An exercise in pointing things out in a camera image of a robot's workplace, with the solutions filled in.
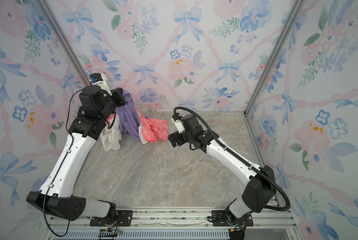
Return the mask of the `purple cloth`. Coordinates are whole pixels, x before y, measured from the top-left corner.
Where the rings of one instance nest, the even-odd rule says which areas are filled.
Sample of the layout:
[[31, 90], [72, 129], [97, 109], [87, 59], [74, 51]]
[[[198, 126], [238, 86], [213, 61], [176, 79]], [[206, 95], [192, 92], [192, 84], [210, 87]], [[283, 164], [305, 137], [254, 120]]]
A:
[[115, 109], [120, 121], [119, 129], [121, 133], [127, 133], [140, 142], [139, 126], [141, 125], [141, 120], [135, 108], [134, 100], [126, 90], [123, 90], [123, 97], [126, 104]]

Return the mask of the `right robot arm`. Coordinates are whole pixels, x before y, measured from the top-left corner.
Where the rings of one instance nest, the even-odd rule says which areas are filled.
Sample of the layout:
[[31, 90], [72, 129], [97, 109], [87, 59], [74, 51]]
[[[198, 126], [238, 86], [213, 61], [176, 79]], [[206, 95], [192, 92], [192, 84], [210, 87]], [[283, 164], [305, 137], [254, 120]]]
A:
[[246, 224], [250, 214], [263, 209], [278, 212], [290, 209], [291, 202], [276, 183], [271, 167], [261, 167], [238, 154], [195, 113], [184, 117], [174, 113], [172, 122], [177, 129], [168, 136], [173, 147], [189, 144], [190, 150], [201, 150], [232, 171], [245, 187], [242, 195], [226, 207], [220, 222], [240, 227]]

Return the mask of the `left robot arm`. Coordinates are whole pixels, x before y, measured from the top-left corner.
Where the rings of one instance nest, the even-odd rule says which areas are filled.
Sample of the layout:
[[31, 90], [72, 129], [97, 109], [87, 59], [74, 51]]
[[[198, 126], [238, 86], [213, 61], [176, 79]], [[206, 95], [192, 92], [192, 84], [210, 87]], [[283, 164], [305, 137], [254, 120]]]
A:
[[95, 85], [82, 89], [79, 98], [82, 106], [68, 130], [66, 145], [40, 189], [29, 192], [27, 203], [45, 215], [68, 221], [93, 217], [113, 225], [118, 219], [114, 203], [75, 197], [73, 189], [91, 148], [109, 125], [109, 117], [126, 100], [121, 88], [106, 91]]

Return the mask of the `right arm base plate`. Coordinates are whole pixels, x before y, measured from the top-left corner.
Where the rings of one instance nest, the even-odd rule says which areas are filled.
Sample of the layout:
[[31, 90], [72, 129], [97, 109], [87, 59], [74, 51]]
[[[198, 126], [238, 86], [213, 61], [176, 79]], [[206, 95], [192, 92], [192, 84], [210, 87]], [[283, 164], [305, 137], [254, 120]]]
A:
[[253, 227], [253, 219], [249, 214], [243, 215], [240, 218], [235, 217], [233, 214], [228, 213], [225, 210], [213, 210], [211, 211], [211, 216], [207, 217], [207, 220], [213, 224], [214, 227], [230, 227], [230, 228], [240, 228], [240, 227]]

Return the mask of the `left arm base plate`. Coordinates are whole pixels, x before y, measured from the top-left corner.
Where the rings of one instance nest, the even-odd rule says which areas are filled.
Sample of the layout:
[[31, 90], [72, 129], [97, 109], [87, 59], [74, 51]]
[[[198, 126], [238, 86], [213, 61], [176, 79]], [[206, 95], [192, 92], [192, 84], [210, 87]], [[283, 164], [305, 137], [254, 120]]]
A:
[[90, 227], [129, 227], [133, 213], [132, 210], [116, 210], [105, 218], [91, 218]]

